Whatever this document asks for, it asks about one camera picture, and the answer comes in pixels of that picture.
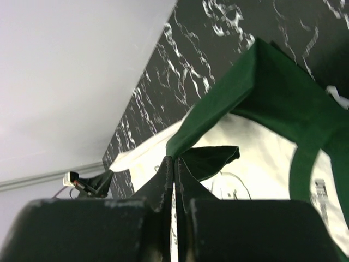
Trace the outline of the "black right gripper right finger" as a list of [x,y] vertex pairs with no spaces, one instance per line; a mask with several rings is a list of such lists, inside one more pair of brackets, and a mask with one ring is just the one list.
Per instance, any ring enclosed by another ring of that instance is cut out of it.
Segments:
[[220,200],[174,163],[180,261],[340,261],[317,211],[294,200]]

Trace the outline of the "left aluminium frame post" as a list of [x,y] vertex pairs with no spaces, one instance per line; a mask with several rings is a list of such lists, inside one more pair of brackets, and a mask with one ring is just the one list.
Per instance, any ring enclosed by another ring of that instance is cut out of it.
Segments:
[[93,164],[78,166],[71,169],[4,181],[4,182],[1,182],[1,192],[6,192],[13,189],[32,186],[35,184],[59,180],[59,179],[62,179],[64,175],[69,171],[74,171],[81,175],[90,174],[96,171],[104,171],[104,165],[103,165],[103,162],[97,162]]

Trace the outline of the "cream and green t-shirt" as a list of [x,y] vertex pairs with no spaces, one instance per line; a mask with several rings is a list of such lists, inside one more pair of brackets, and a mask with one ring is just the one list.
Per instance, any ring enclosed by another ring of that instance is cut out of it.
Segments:
[[218,198],[309,202],[348,254],[348,111],[275,47],[256,40],[178,122],[111,164],[135,189],[182,157]]

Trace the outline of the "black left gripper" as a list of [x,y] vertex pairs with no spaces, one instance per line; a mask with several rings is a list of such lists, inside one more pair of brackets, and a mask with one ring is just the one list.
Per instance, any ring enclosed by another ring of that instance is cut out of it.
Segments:
[[77,198],[106,198],[113,178],[113,171],[109,170],[91,178],[76,177]]

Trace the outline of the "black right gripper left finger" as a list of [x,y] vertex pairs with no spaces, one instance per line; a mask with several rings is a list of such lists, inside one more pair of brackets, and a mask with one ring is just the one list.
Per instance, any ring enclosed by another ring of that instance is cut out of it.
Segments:
[[5,239],[6,261],[170,261],[173,161],[126,199],[37,199]]

